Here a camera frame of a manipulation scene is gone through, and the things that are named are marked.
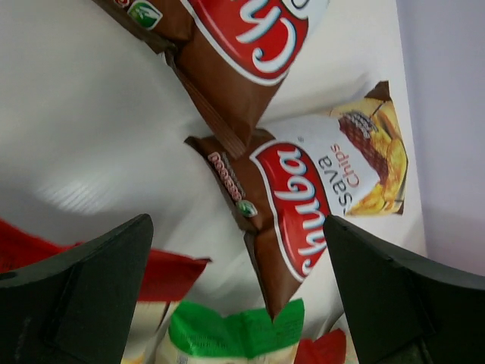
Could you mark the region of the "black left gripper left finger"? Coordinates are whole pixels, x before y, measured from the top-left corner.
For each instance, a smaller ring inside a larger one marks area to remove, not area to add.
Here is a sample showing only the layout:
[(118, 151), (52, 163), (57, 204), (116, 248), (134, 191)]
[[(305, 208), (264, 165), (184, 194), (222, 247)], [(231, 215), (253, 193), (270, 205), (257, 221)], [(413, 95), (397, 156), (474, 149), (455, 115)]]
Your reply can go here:
[(1, 275), (3, 363), (119, 363), (153, 237), (141, 214)]

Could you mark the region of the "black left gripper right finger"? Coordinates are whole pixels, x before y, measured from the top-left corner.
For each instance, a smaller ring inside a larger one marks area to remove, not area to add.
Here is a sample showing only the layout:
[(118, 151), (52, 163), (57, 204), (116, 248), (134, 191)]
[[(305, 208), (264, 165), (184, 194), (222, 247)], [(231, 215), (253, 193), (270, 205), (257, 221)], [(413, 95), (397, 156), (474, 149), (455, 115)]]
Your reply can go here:
[(484, 278), (329, 216), (324, 233), (360, 363), (482, 363)]

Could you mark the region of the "green Chuba chips bag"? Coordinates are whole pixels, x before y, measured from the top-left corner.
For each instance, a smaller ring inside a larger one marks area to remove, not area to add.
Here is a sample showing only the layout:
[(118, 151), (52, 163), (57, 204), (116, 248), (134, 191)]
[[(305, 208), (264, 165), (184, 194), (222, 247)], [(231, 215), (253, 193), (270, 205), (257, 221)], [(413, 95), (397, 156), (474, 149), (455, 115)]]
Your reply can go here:
[(265, 309), (223, 317), (183, 301), (171, 316), (155, 363), (293, 363), (305, 318), (303, 300), (289, 302), (271, 319)]

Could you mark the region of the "small brown Chuba chips bag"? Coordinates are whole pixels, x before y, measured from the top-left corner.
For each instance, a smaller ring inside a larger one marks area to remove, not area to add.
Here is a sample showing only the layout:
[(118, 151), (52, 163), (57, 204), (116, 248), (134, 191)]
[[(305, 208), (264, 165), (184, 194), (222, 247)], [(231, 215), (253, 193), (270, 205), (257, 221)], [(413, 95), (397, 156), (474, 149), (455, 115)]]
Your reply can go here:
[(408, 156), (388, 82), (327, 111), (267, 123), (239, 158), (191, 136), (239, 228), (277, 317), (327, 247), (329, 215), (402, 214)]

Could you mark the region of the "large brown Chuba chips bag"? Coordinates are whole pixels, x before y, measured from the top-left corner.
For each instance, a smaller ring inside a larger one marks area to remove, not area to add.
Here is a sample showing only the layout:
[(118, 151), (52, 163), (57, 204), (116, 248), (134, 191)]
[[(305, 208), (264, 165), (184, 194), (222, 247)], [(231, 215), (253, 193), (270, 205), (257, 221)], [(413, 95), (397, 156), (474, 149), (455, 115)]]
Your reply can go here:
[(289, 73), (326, 1), (101, 1), (163, 55), (217, 140), (235, 158)]

